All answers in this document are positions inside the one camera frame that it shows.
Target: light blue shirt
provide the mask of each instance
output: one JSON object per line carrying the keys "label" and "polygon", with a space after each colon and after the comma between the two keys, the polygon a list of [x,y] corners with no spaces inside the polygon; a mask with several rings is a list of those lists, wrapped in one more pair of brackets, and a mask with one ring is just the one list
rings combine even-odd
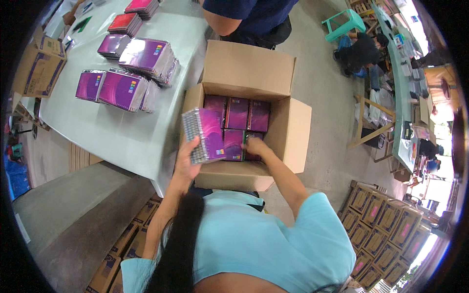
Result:
{"label": "light blue shirt", "polygon": [[[247,203],[263,200],[234,191],[204,197],[205,211],[197,235],[194,284],[222,272],[255,276],[290,293],[310,293],[342,284],[355,265],[355,252],[324,193],[301,205],[293,227]],[[156,261],[121,263],[125,293],[140,293]]]}

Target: concrete wall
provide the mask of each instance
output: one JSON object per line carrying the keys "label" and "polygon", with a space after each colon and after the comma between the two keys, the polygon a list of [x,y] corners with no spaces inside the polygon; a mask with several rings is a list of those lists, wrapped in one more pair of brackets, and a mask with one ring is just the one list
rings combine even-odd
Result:
{"label": "concrete wall", "polygon": [[84,292],[132,218],[153,195],[151,182],[106,162],[30,190],[13,202],[28,248],[57,292]]}

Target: white tablecloth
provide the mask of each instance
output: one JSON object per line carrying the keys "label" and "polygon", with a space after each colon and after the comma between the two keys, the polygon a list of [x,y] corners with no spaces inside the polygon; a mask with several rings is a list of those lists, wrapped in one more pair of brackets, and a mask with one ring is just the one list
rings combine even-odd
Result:
{"label": "white tablecloth", "polygon": [[197,4],[190,0],[166,0],[138,31],[139,38],[169,41],[181,63],[176,84],[162,91],[155,113],[128,113],[75,98],[84,69],[117,67],[116,61],[108,61],[96,51],[109,24],[129,3],[130,0],[108,1],[75,21],[72,28],[92,16],[82,32],[69,31],[76,44],[67,52],[67,63],[51,97],[42,99],[39,116],[52,129],[90,153],[151,179],[158,194],[163,196],[174,168],[183,95],[197,83],[202,72],[208,25]]}

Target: woman's left hand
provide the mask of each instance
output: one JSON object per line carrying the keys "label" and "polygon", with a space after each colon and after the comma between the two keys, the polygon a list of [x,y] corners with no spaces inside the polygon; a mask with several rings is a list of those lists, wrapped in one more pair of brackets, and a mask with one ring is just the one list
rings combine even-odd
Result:
{"label": "woman's left hand", "polygon": [[174,167],[173,179],[183,184],[183,188],[189,188],[194,178],[199,174],[201,164],[193,165],[190,162],[190,153],[200,143],[200,137],[196,136],[190,142],[184,142],[179,149]]}

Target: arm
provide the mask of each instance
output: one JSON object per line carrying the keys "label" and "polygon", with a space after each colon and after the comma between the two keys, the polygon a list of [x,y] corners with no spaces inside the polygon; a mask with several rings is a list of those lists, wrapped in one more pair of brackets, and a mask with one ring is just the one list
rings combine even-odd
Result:
{"label": "arm", "polygon": [[296,219],[302,203],[309,197],[300,179],[259,138],[250,138],[243,146],[248,153],[260,155],[264,160],[283,198]]}
{"label": "arm", "polygon": [[174,174],[166,190],[165,199],[161,202],[148,226],[142,258],[155,258],[166,223],[175,216],[180,197],[187,194],[192,180],[200,172],[201,165],[192,165],[189,158],[190,152],[199,143],[200,138],[197,136],[194,140],[185,143],[179,150]]}
{"label": "arm", "polygon": [[73,6],[72,10],[70,10],[69,12],[67,12],[66,14],[62,16],[63,22],[65,23],[65,25],[73,24],[73,22],[75,21],[75,12],[78,9],[78,6],[80,6],[80,4],[82,4],[83,2],[85,2],[85,0],[78,0],[76,4]]}
{"label": "arm", "polygon": [[238,28],[242,21],[242,19],[228,18],[206,10],[204,8],[204,0],[199,0],[199,3],[200,6],[202,6],[202,11],[208,25],[210,25],[213,31],[220,36],[230,35]]}

